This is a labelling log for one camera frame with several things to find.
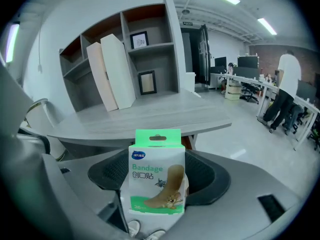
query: framed picture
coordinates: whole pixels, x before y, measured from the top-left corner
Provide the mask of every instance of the framed picture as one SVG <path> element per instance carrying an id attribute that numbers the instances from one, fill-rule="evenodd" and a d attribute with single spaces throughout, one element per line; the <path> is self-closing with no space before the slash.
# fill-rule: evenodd
<path id="1" fill-rule="evenodd" d="M 130 40 L 132 49 L 145 47 L 149 45 L 147 31 L 131 34 Z"/>
<path id="2" fill-rule="evenodd" d="M 154 70 L 139 73 L 138 79 L 141 95 L 157 93 L 156 77 Z"/>

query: white floor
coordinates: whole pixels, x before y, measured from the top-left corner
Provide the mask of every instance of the white floor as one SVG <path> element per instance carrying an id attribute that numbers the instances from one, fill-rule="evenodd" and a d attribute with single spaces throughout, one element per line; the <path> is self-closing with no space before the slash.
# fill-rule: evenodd
<path id="1" fill-rule="evenodd" d="M 312 140 L 306 139 L 295 151 L 295 135 L 285 135 L 281 125 L 275 132 L 269 133 L 268 128 L 257 121 L 258 105 L 253 101 L 231 101 L 225 99 L 218 90 L 198 94 L 225 108 L 232 119 L 232 125 L 198 134 L 196 150 L 256 165 L 273 175 L 300 198 L 304 199 L 309 195 L 320 170 L 320 153 L 314 151 Z"/>

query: exit sign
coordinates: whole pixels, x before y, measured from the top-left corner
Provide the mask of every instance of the exit sign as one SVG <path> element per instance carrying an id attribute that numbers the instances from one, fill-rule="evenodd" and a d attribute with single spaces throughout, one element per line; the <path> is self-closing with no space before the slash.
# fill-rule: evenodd
<path id="1" fill-rule="evenodd" d="M 193 26 L 194 24 L 192 22 L 183 22 L 183 25 L 185 26 Z"/>

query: sneaker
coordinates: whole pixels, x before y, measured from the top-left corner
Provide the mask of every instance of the sneaker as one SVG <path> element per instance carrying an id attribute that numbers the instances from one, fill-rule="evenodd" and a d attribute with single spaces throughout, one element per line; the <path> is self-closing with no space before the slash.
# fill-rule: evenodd
<path id="1" fill-rule="evenodd" d="M 158 240 L 165 233 L 166 231 L 164 230 L 157 230 L 156 232 L 153 232 L 151 235 L 149 235 L 145 240 Z"/>
<path id="2" fill-rule="evenodd" d="M 128 223 L 128 229 L 130 237 L 134 238 L 140 231 L 140 222 L 137 220 L 131 220 Z"/>
<path id="3" fill-rule="evenodd" d="M 257 119 L 261 124 L 263 124 L 264 126 L 267 126 L 267 125 L 268 125 L 268 122 L 265 121 L 265 120 L 263 119 L 263 117 L 257 117 L 256 119 Z"/>

